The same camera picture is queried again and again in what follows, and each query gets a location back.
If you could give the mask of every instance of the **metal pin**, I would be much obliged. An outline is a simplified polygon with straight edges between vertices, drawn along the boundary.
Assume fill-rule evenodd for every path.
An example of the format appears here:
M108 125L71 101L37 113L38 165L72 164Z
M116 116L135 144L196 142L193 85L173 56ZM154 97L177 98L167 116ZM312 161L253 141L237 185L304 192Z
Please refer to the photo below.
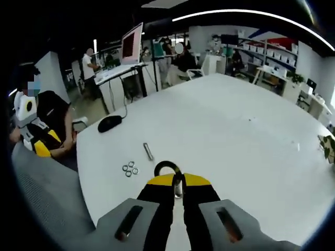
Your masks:
M149 158L149 160L153 161L153 155L151 154L151 151L149 149L149 146L147 143L143 143L144 149L146 150L147 156Z

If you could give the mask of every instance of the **white shirt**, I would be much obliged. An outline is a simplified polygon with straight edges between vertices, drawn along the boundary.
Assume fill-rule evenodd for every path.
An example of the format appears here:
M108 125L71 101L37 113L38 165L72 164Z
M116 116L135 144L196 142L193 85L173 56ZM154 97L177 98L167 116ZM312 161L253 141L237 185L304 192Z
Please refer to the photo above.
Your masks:
M93 68L87 66L88 64L91 64L91 57L85 53L83 57L83 72L85 80L94 76L94 70Z

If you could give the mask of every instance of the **pink screen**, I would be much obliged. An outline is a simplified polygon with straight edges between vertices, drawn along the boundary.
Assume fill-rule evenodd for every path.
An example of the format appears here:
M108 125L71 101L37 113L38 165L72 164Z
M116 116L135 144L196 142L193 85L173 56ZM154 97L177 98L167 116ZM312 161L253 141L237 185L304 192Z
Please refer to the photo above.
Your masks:
M122 64L140 62L142 26L140 24L122 38Z

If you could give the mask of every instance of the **white table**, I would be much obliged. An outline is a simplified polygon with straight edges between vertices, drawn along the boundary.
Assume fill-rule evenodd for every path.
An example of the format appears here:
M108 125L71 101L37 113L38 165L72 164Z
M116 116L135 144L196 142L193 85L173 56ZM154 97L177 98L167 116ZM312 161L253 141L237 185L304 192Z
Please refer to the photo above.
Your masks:
M168 88L129 105L128 117L111 131L99 134L97 126L77 141L80 183L94 224L136 198L163 160L210 180L222 200L254 216L278 241L303 244L335 198L335 178L317 138L330 132L280 96L230 76ZM121 168L129 161L139 175L125 176ZM181 201L166 250L190 250Z

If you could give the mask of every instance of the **white robot part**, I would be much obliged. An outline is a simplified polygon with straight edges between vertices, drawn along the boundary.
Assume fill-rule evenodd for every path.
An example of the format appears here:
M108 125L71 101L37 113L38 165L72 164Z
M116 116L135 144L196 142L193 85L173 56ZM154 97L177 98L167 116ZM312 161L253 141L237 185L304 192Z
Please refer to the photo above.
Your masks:
M14 99L16 124L24 138L24 146L32 151L31 140L34 136L29 132L27 125L32 123L42 129L48 126L37 117L37 104L35 97L28 97L23 92L18 92Z

